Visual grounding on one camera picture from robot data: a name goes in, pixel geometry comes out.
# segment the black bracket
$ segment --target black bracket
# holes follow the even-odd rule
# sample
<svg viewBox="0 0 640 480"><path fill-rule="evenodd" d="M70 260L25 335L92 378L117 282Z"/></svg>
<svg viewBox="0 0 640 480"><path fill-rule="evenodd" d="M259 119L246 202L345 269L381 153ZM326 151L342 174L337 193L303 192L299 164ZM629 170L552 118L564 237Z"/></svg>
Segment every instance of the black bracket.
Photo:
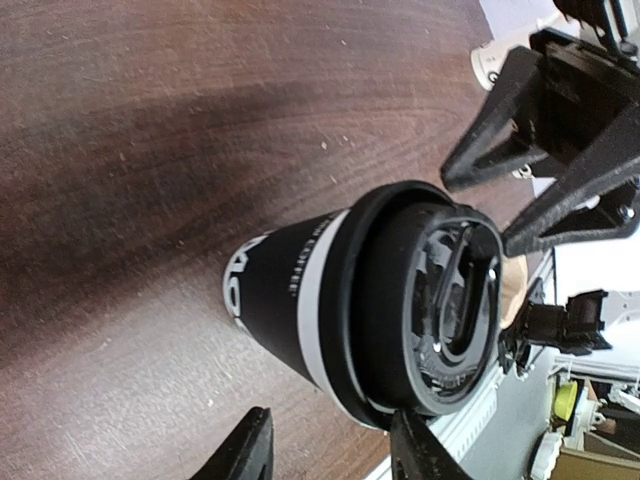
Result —
<svg viewBox="0 0 640 480"><path fill-rule="evenodd" d="M471 480L427 426L424 417L398 410L391 423L393 480Z"/></svg>
<svg viewBox="0 0 640 480"><path fill-rule="evenodd" d="M640 70L551 29L530 42L507 56L442 167L444 184L456 191L538 163L556 178L503 232L507 256L630 236L640 223Z"/></svg>
<svg viewBox="0 0 640 480"><path fill-rule="evenodd" d="M601 331L602 302L608 293L602 290L572 297L566 307L544 305L542 281L538 279L513 324L500 334L499 361L505 373L516 365L522 375L530 364L531 347L554 347L561 353L588 355L608 350L611 345Z"/></svg>
<svg viewBox="0 0 640 480"><path fill-rule="evenodd" d="M253 407L191 480L271 480L271 411Z"/></svg>

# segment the screw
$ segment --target screw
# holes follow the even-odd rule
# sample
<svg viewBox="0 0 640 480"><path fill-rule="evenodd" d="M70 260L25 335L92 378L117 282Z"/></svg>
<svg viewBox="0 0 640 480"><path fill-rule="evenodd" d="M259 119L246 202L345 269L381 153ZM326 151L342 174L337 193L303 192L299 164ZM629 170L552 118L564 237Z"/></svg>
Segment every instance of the screw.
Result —
<svg viewBox="0 0 640 480"><path fill-rule="evenodd" d="M513 171L511 173L516 178L523 178L523 179L534 178L533 177L533 170L531 170L531 166L530 165L525 165L524 167L519 168L518 170L515 170L515 171Z"/></svg>
<svg viewBox="0 0 640 480"><path fill-rule="evenodd" d="M633 43L627 42L626 40L620 42L620 51L627 57L638 57L638 46Z"/></svg>
<svg viewBox="0 0 640 480"><path fill-rule="evenodd" d="M631 220L633 217L636 216L635 210L633 208L627 207L626 205L623 205L620 208L618 208L618 214L625 221Z"/></svg>

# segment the reusable coffee cup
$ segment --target reusable coffee cup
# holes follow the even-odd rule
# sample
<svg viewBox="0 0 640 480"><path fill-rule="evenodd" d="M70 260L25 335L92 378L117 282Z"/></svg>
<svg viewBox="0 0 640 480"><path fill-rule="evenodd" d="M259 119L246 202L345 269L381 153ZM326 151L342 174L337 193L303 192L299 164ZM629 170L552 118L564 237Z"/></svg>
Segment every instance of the reusable coffee cup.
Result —
<svg viewBox="0 0 640 480"><path fill-rule="evenodd" d="M224 274L235 322L352 419L453 413L500 322L502 244L436 187L379 187L351 208L249 240Z"/></svg>

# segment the yellow component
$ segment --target yellow component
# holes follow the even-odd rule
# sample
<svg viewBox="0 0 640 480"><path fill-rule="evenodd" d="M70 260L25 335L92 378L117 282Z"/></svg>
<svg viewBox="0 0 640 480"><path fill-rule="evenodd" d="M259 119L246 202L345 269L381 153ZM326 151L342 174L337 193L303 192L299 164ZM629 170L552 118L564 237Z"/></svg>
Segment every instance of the yellow component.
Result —
<svg viewBox="0 0 640 480"><path fill-rule="evenodd" d="M553 413L555 413L556 417L568 422L571 418L573 407L576 405L577 396L578 382L569 382L558 388L556 399L553 402Z"/></svg>

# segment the wood grain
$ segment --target wood grain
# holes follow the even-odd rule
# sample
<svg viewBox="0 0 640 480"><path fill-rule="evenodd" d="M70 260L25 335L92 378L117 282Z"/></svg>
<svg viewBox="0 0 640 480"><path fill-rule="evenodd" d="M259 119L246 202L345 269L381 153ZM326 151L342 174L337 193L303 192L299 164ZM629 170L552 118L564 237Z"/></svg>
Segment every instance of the wood grain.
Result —
<svg viewBox="0 0 640 480"><path fill-rule="evenodd" d="M362 478L387 439L230 325L245 239L438 183L482 102L474 0L0 6L0 477L183 479L253 405L276 477ZM458 197L504 225L506 179Z"/></svg>

